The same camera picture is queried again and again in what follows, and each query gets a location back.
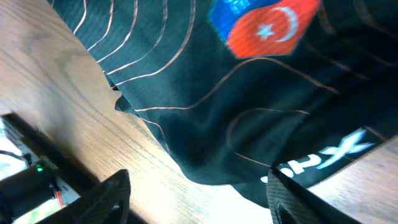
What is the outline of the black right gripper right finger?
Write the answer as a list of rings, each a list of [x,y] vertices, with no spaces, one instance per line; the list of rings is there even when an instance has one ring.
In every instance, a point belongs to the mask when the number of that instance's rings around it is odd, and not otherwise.
[[[277,169],[268,173],[267,200],[274,224],[359,224]]]

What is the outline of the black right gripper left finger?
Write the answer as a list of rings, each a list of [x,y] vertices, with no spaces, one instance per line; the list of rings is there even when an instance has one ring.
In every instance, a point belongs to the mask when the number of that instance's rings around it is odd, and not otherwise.
[[[38,224],[126,224],[130,194],[129,173],[121,169]]]

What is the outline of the black orange patterned jersey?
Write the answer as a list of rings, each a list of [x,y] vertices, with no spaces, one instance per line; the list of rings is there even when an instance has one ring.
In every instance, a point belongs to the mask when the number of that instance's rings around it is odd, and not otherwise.
[[[196,183],[266,207],[270,168],[311,187],[397,134],[396,1],[51,6]]]

